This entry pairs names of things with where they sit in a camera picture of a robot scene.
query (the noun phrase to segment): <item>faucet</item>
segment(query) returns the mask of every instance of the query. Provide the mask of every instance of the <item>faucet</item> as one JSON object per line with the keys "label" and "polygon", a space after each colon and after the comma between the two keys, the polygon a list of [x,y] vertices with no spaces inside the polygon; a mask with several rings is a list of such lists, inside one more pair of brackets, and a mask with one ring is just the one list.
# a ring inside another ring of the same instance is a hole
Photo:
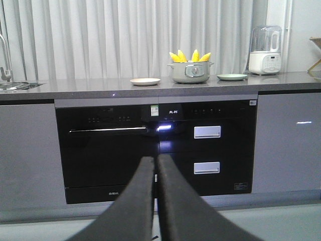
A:
{"label": "faucet", "polygon": [[6,63],[6,70],[4,70],[3,67],[0,67],[1,79],[7,82],[13,82],[13,72],[11,67],[11,60],[10,60],[8,46],[2,34],[0,34],[0,39],[2,40],[4,49],[5,49],[5,63]]}

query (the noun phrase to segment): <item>wall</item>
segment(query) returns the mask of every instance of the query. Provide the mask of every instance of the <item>wall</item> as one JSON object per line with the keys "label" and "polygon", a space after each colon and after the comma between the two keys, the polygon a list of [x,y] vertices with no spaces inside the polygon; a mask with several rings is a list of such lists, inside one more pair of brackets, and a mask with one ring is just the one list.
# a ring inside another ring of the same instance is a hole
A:
{"label": "wall", "polygon": [[[307,71],[321,58],[320,49],[309,40],[321,37],[320,0],[269,0],[267,25],[282,27],[282,72]],[[313,70],[321,70],[321,65]]]}
{"label": "wall", "polygon": [[[321,1],[294,0],[287,71],[307,71],[321,58],[321,50],[309,40],[321,37]],[[313,70],[321,70],[321,65]]]}

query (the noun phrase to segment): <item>floor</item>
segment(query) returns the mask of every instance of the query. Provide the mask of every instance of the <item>floor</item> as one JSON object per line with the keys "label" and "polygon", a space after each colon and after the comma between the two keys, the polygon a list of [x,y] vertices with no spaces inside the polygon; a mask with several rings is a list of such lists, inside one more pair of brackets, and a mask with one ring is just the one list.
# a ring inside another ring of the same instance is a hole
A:
{"label": "floor", "polygon": [[[220,211],[242,228],[266,241],[320,241],[321,204]],[[92,219],[0,224],[0,241],[63,241]],[[158,218],[153,237],[160,241]]]}

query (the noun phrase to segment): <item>built-in dishwasher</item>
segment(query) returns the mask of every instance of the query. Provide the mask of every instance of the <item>built-in dishwasher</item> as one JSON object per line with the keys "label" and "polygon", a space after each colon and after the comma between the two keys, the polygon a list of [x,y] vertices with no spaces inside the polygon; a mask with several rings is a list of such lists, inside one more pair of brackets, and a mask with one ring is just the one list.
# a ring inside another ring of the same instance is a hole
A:
{"label": "built-in dishwasher", "polygon": [[256,100],[56,108],[67,203],[112,201],[142,156],[172,156],[200,195],[250,193]]}

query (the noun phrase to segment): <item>silver handle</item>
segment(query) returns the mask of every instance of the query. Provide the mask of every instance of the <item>silver handle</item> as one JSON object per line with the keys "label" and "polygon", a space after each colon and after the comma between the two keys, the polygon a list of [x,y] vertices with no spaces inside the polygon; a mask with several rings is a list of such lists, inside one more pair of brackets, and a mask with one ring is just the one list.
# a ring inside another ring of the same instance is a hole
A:
{"label": "silver handle", "polygon": [[194,174],[220,173],[220,162],[198,162],[194,163]]}
{"label": "silver handle", "polygon": [[221,126],[194,127],[194,139],[220,137]]}
{"label": "silver handle", "polygon": [[219,169],[214,169],[214,170],[198,170],[195,171],[194,174],[209,174],[209,173],[218,173],[220,172]]}
{"label": "silver handle", "polygon": [[220,137],[220,134],[195,135],[195,138],[215,138],[215,137]]}

